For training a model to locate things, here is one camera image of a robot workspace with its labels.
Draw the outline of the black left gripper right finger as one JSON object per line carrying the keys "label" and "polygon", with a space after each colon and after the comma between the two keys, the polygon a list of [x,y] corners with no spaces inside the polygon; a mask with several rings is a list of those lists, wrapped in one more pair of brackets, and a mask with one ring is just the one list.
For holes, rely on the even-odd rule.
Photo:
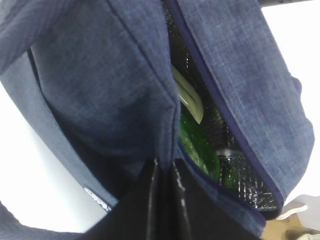
{"label": "black left gripper right finger", "polygon": [[266,220],[247,205],[228,196],[212,199],[185,162],[174,160],[169,169],[166,240],[258,240]]}

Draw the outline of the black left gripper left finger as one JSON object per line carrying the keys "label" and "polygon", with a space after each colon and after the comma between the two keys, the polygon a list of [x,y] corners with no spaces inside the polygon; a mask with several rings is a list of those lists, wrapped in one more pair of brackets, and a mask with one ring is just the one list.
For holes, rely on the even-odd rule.
{"label": "black left gripper left finger", "polygon": [[160,167],[145,162],[136,183],[118,204],[78,240],[158,240]]}

